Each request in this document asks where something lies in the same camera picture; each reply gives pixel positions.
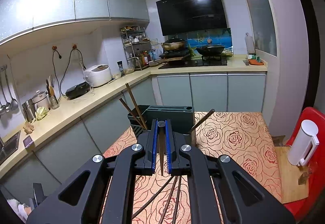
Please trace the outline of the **light bamboo chopstick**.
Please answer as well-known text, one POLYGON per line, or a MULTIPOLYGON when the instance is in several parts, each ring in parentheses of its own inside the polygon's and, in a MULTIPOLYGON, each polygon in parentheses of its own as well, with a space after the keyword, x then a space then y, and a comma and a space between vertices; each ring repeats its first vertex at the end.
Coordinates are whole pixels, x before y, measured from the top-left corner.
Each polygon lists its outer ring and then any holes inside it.
POLYGON ((103 207, 102 207, 102 210, 101 210, 99 224, 103 224, 104 211, 105 211, 105 206, 106 206, 108 194, 109 194, 109 191, 110 191, 111 181, 112 181, 112 176, 110 176, 110 178, 108 179, 108 184, 107 184, 107 189, 106 189, 106 193, 105 193, 105 196, 104 196, 104 202, 103 202, 103 205, 102 205, 103 207))
POLYGON ((175 202, 175 210, 173 212, 172 224, 175 224, 176 219, 177 219, 177 212, 178 212, 179 200, 180 200, 180 192, 181 192, 181 182, 182 182, 182 176, 179 177, 179 183, 178 183, 177 195, 176 195, 176 202, 175 202))

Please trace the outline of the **dark long chopstick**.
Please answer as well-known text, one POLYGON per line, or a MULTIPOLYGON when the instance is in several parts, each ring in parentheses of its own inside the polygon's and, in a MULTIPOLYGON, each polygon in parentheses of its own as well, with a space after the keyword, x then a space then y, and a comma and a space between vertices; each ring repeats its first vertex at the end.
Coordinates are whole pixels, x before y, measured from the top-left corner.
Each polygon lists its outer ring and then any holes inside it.
POLYGON ((163 191, 163 189, 170 183, 170 181, 174 178, 174 176, 170 177, 165 184, 139 209, 137 210, 133 215, 132 219, 137 217, 150 203, 163 191))

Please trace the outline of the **dark brown chopstick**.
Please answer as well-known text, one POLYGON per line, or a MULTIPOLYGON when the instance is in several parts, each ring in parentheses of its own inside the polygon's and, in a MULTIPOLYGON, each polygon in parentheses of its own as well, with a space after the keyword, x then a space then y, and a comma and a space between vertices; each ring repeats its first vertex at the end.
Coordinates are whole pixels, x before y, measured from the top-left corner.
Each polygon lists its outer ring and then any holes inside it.
POLYGON ((199 127, 203 122, 205 122, 213 113, 215 110, 212 108, 205 116, 203 116, 187 133, 191 134, 193 131, 196 130, 197 127, 199 127))
POLYGON ((128 105, 126 104, 126 102, 120 98, 119 101, 122 103, 122 105, 126 108, 126 110, 129 112, 129 114, 131 114, 131 116, 138 122, 138 124, 145 129, 144 125, 141 123, 141 121, 137 118, 137 116, 133 113, 133 111, 128 107, 128 105))

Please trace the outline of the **reddish brown chopstick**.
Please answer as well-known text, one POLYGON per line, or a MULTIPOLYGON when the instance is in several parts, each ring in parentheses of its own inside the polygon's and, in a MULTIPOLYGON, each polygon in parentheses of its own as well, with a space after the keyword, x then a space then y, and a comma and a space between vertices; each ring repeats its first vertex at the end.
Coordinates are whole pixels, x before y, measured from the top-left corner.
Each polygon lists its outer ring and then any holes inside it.
POLYGON ((131 100, 132 100, 132 102, 133 102, 133 104, 134 104, 134 107, 135 107, 135 109, 136 109, 136 111, 137 111, 137 114, 138 114, 138 116, 139 116, 139 118, 140 118, 140 120, 141 120, 142 127, 143 127, 145 130, 148 130, 148 127, 146 126, 145 120, 144 120, 144 118, 143 118, 143 116, 142 116, 142 113, 141 113, 139 107, 138 107, 138 104, 136 103, 136 100, 135 100, 135 98, 134 98, 134 96, 133 96, 133 93, 132 93, 132 91, 131 91, 131 88, 130 88, 129 84, 126 83, 125 85, 126 85, 126 89, 127 89, 128 93, 129 93, 129 96, 130 96, 130 98, 131 98, 131 100))

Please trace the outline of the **lower kitchen cabinets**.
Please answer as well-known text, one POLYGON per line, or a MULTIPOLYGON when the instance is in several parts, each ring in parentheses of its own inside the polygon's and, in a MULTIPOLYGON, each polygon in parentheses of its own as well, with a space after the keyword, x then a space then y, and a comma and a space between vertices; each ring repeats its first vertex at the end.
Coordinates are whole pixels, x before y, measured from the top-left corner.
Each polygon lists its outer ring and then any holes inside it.
POLYGON ((27 202, 33 183, 52 193, 96 154, 104 153, 129 128, 121 104, 189 106, 195 111, 259 112, 266 74, 232 72, 173 74, 133 82, 130 93, 120 79, 74 100, 61 100, 56 110, 34 123, 33 146, 22 149, 6 171, 1 191, 8 198, 27 202))

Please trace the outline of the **rose pattern tablecloth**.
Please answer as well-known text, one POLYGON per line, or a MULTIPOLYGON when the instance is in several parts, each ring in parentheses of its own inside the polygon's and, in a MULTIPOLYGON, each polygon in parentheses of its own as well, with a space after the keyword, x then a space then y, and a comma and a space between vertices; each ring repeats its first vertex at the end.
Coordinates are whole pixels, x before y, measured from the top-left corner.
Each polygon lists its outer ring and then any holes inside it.
MULTIPOLYGON (((279 201, 282 183, 272 137, 260 112, 214 112, 196 129, 196 147, 213 157, 229 155, 279 201)), ((170 178, 167 162, 164 175, 160 162, 152 176, 137 176, 133 212, 139 210, 170 178)), ((159 223, 174 179, 148 205, 133 223, 159 223)), ((177 180, 163 223, 172 223, 177 195, 177 180)), ((182 177, 176 223, 191 223, 187 177, 182 177)))

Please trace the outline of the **dark green utensil holder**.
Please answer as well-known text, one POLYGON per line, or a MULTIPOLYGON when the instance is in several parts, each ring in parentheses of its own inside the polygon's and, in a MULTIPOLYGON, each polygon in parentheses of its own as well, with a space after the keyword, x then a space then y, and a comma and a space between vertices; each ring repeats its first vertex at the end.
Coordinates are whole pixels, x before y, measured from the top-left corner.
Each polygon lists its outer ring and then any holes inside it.
POLYGON ((154 105, 139 105, 138 107, 149 130, 151 130, 153 119, 159 121, 170 119, 172 131, 184 134, 186 142, 191 144, 192 136, 188 134, 188 131, 194 126, 193 107, 154 105))

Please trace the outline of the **black countertop appliance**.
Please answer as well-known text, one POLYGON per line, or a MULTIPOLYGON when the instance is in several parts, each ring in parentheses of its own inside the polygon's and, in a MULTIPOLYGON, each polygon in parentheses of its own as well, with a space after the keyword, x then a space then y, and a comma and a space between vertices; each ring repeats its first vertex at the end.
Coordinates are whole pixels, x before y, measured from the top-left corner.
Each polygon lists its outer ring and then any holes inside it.
POLYGON ((90 91, 90 85, 87 82, 75 85, 66 91, 66 97, 70 100, 78 98, 90 91))

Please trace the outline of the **countertop utensil jar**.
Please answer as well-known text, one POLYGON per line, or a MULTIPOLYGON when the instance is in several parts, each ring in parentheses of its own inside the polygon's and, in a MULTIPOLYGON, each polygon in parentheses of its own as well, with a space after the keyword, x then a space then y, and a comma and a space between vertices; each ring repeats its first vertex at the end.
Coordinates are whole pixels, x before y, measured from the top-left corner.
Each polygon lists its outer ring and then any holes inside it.
POLYGON ((56 97, 56 93, 54 91, 54 80, 52 76, 49 76, 46 80, 46 89, 47 89, 48 99, 51 104, 51 108, 54 110, 59 108, 60 105, 56 97))

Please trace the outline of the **white rice cooker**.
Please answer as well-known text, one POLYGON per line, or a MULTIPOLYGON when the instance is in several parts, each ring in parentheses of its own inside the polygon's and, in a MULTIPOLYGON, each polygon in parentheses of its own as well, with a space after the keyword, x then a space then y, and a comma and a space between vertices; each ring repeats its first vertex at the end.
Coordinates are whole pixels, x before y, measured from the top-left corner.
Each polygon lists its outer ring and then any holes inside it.
POLYGON ((110 82, 112 74, 108 65, 95 65, 84 70, 84 78, 96 88, 110 82))

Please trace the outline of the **black wok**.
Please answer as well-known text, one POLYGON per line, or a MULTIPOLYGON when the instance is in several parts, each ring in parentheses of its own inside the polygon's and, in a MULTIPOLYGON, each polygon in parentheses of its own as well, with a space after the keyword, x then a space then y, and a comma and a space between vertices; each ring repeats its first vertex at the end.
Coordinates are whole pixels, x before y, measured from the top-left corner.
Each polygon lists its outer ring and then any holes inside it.
POLYGON ((196 50, 198 53, 204 57, 215 57, 220 56, 224 51, 225 46, 223 45, 207 45, 197 47, 196 50))

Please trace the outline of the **white plastic bottle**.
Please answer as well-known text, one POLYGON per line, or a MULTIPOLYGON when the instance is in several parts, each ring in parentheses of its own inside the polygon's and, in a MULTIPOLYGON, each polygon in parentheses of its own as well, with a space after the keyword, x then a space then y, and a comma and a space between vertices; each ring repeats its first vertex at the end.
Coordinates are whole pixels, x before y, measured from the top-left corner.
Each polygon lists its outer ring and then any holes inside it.
POLYGON ((256 53, 255 51, 255 46, 253 42, 253 37, 249 35, 249 33, 245 34, 245 42, 246 42, 246 48, 247 48, 247 53, 250 55, 253 55, 256 53))

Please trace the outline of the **metal spice rack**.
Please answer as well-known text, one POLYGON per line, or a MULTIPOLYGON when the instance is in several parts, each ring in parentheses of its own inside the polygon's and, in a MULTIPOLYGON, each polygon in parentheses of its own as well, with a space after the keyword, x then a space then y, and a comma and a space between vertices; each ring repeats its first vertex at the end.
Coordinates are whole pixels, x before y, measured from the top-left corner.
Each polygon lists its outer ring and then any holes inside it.
POLYGON ((126 26, 119 29, 126 59, 135 70, 149 67, 153 59, 152 44, 141 26, 126 26))

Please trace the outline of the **black range hood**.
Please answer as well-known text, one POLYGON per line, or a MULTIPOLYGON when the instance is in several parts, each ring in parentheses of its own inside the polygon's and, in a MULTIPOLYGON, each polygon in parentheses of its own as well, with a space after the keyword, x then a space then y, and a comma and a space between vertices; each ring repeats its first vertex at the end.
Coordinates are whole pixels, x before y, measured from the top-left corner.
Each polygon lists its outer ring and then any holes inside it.
POLYGON ((164 36, 228 27, 222 0, 160 0, 156 6, 164 36))

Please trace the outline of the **upper wall cabinets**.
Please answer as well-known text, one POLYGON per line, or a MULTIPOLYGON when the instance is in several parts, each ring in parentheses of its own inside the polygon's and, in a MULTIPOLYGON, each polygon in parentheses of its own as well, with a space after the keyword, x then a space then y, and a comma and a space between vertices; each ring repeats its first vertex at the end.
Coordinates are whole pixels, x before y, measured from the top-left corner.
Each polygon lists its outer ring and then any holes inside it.
POLYGON ((116 19, 148 21, 145 0, 1 0, 1 44, 55 25, 116 19))

